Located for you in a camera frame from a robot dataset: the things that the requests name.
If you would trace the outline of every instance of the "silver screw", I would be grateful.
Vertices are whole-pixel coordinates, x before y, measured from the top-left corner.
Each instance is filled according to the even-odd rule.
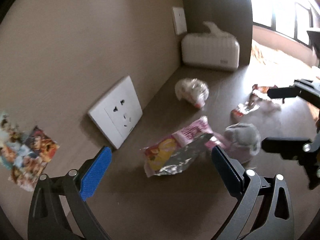
[[[254,176],[256,173],[253,170],[246,170],[245,173],[248,174],[248,176]]]
[[[277,179],[283,180],[283,176],[281,174],[277,174]]]
[[[303,146],[303,151],[304,152],[308,152],[311,150],[311,145],[309,143],[306,143],[304,146]]]
[[[40,176],[40,180],[45,180],[47,178],[47,174],[42,174],[41,176]]]
[[[71,170],[71,171],[69,171],[69,176],[71,176],[71,177],[73,177],[73,176],[76,176],[77,175],[77,173],[78,173],[78,171],[77,170]]]

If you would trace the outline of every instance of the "blue rubber pad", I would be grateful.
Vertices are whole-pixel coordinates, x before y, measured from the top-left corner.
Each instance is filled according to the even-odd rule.
[[[81,180],[80,195],[83,201],[92,197],[112,159],[111,150],[105,147]]]

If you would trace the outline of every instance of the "wall switch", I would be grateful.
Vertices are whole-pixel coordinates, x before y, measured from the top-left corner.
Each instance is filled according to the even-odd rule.
[[[187,32],[187,22],[184,15],[184,9],[181,7],[172,7],[172,17],[176,34],[180,35]]]
[[[88,114],[110,143],[119,149],[142,116],[130,76],[121,79]]]

